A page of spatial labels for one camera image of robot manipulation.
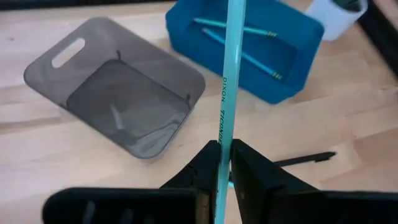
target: light wood surface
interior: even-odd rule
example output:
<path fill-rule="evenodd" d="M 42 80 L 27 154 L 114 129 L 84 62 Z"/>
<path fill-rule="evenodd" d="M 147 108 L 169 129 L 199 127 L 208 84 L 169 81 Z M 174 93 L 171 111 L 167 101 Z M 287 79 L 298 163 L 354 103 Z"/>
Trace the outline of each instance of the light wood surface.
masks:
<path fill-rule="evenodd" d="M 310 4 L 287 2 L 300 10 Z M 217 138 L 221 78 L 170 49 L 165 12 L 172 5 L 0 12 L 0 223 L 40 223 L 46 198 L 66 187 L 159 187 Z M 130 156 L 23 81 L 28 64 L 95 16 L 109 16 L 206 79 L 203 96 L 157 159 Z M 322 43 L 297 96 L 271 106 L 240 90 L 234 136 L 274 161 L 336 151 L 327 162 L 286 167 L 320 189 L 398 192 L 397 92 L 392 72 L 354 25 Z M 226 223 L 241 223 L 232 190 Z"/>

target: blue tray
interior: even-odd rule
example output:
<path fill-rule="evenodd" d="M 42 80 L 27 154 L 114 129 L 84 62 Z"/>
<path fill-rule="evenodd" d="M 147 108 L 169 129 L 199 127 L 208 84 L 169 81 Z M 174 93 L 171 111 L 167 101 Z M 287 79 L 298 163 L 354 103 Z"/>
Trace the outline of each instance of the blue tray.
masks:
<path fill-rule="evenodd" d="M 224 45 L 208 37 L 208 28 L 225 39 L 225 29 L 193 21 L 196 17 L 226 22 L 227 0 L 179 0 L 166 14 L 172 47 L 216 74 L 223 73 Z M 324 33 L 323 26 L 273 0 L 247 0 L 245 26 L 277 33 L 270 38 L 244 33 L 243 52 L 283 76 L 276 80 L 245 59 L 241 61 L 239 86 L 276 104 L 304 88 Z"/>

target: pencil in blue tray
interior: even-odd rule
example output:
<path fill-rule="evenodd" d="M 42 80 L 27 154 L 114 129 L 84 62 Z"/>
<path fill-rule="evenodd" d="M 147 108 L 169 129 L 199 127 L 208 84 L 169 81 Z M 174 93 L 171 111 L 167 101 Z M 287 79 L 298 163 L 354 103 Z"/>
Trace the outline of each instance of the pencil in blue tray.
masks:
<path fill-rule="evenodd" d="M 208 26 L 226 28 L 226 24 L 221 21 L 204 19 L 204 18 L 200 18 L 200 17 L 194 18 L 193 21 L 195 21 L 199 24 L 204 24 L 204 25 L 208 25 Z M 243 31 L 248 32 L 250 34 L 264 35 L 266 37 L 276 37 L 277 36 L 277 34 L 275 32 L 257 29 L 257 28 L 253 28 L 253 27 L 243 27 Z"/>
<path fill-rule="evenodd" d="M 225 40 L 222 37 L 220 37 L 219 35 L 215 34 L 213 31 L 211 31 L 207 28 L 203 28 L 202 30 L 208 37 L 212 38 L 213 40 L 217 41 L 220 44 L 225 45 Z M 248 62 L 252 63 L 254 66 L 256 66 L 260 70 L 266 72 L 270 76 L 274 77 L 276 80 L 281 80 L 283 78 L 283 76 L 281 74 L 275 72 L 273 69 L 265 66 L 263 63 L 259 62 L 254 57 L 252 57 L 244 52 L 242 52 L 242 58 L 244 58 Z"/>

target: black plastic jaw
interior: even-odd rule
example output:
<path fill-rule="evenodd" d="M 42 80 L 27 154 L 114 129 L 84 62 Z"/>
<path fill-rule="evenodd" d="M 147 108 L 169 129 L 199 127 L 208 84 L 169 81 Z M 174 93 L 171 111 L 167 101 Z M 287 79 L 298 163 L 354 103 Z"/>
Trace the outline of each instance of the black plastic jaw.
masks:
<path fill-rule="evenodd" d="M 213 223 L 220 155 L 210 141 L 160 189 L 63 190 L 46 201 L 43 221 Z M 398 223 L 398 194 L 318 190 L 237 139 L 231 164 L 243 224 Z"/>

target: white container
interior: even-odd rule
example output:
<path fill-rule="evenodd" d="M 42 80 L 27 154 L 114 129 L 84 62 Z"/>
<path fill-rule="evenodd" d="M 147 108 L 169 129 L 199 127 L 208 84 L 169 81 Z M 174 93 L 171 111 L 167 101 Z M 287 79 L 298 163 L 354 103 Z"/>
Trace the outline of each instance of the white container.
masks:
<path fill-rule="evenodd" d="M 336 40 L 346 29 L 368 10 L 367 0 L 358 0 L 359 12 L 353 12 L 338 6 L 332 0 L 314 0 L 305 12 L 325 27 L 323 40 Z"/>

